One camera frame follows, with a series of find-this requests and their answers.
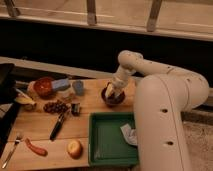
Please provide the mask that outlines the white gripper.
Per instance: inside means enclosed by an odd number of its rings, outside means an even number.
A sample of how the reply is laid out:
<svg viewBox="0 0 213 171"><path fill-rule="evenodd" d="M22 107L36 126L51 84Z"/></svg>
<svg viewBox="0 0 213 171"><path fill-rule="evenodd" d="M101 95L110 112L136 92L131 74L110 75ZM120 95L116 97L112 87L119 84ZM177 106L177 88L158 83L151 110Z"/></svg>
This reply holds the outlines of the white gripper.
<svg viewBox="0 0 213 171"><path fill-rule="evenodd" d="M119 89L126 87L130 76L131 73L128 69L119 66L117 71L113 74L112 83L114 87Z"/></svg>

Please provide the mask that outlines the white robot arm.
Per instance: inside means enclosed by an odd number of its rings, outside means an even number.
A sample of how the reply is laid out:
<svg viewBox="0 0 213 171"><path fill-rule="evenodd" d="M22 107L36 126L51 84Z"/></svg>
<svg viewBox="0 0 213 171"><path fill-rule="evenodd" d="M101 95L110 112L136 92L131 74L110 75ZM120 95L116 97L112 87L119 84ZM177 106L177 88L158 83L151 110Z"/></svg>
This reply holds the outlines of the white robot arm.
<svg viewBox="0 0 213 171"><path fill-rule="evenodd" d="M209 84L199 73L149 61L124 50L113 84L127 85L135 72L144 77L136 85L134 119L140 171L192 171L181 113L203 104Z"/></svg>

